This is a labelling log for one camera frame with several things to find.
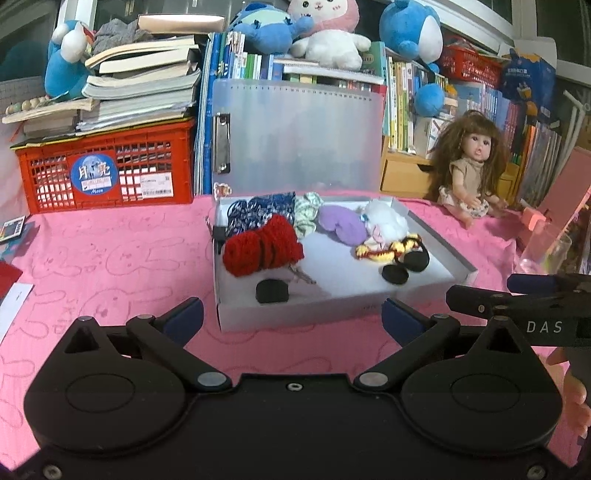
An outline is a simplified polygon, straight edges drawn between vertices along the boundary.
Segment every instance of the black hair tie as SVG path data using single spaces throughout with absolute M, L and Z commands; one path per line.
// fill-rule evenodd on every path
M 290 299 L 289 285 L 277 278 L 266 278 L 256 284 L 255 297 L 258 303 L 285 303 Z
M 408 281 L 408 270 L 402 265 L 390 263 L 383 266 L 382 278 L 393 285 L 404 285 Z
M 404 267 L 407 270 L 410 270 L 411 272 L 417 272 L 417 273 L 422 272 L 429 265 L 429 260 L 430 260 L 429 252 L 428 252 L 427 248 L 425 247 L 425 244 L 421 240 L 419 240 L 418 238 L 408 236 L 404 240 L 402 240 L 402 243 L 404 244 L 407 240 L 414 241 L 415 243 L 418 244 L 418 246 L 421 249 L 420 250 L 412 250 L 408 253 L 405 253 L 402 256 L 404 258 L 403 261 L 400 261 L 398 259 L 398 257 L 395 257 L 394 261 L 396 262 L 397 265 L 400 265 L 401 267 Z

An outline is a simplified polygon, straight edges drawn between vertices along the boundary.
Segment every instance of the white box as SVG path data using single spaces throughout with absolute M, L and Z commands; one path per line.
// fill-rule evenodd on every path
M 449 122 L 440 118 L 417 117 L 414 124 L 414 148 L 417 155 L 430 159 L 439 134 Z
M 213 91 L 213 226 L 228 224 L 231 204 L 253 195 L 318 192 L 325 203 L 355 210 L 378 192 L 381 179 L 382 99 L 371 92 L 288 82 L 217 80 Z M 302 326 L 379 314 L 388 297 L 418 306 L 444 299 L 454 284 L 471 284 L 476 268 L 400 202 L 411 233 L 421 235 L 431 262 L 404 286 L 381 276 L 382 265 L 358 260 L 353 248 L 315 232 L 301 243 L 298 264 L 316 281 L 290 283 L 285 303 L 259 304 L 265 278 L 290 281 L 286 268 L 236 278 L 213 243 L 213 276 L 220 328 L 225 332 Z

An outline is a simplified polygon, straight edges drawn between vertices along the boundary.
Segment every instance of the metal clip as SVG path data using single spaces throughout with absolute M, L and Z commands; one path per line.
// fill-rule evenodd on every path
M 298 278 L 299 280 L 302 280 L 309 285 L 316 285 L 316 280 L 314 280 L 308 274 L 304 273 L 304 271 L 300 267 L 298 267 L 296 265 L 289 265 L 287 267 L 287 270 L 289 270 L 291 273 L 293 273 L 296 276 L 296 278 Z
M 213 172 L 230 173 L 230 114 L 216 113 L 213 123 Z
M 213 227 L 209 215 L 205 216 L 205 225 L 207 225 L 207 230 L 209 230 L 209 236 L 213 239 Z

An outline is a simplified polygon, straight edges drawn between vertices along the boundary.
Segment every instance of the black robotic gripper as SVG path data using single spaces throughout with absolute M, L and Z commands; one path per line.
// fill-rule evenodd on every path
M 120 327 L 80 317 L 25 396 L 40 451 L 6 478 L 591 478 L 546 449 L 562 400 L 509 317 L 462 327 L 388 300 L 382 322 L 402 348 L 352 381 L 245 374 L 232 385 L 183 348 L 203 323 L 199 299 Z

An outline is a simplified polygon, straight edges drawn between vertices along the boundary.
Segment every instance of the pink stuffed toy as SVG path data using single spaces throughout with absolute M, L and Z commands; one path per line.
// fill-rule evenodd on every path
M 322 67 L 358 71 L 371 40 L 353 33 L 359 22 L 355 0 L 292 0 L 287 12 L 294 20 L 308 15 L 314 28 L 291 46 L 294 57 L 317 61 Z

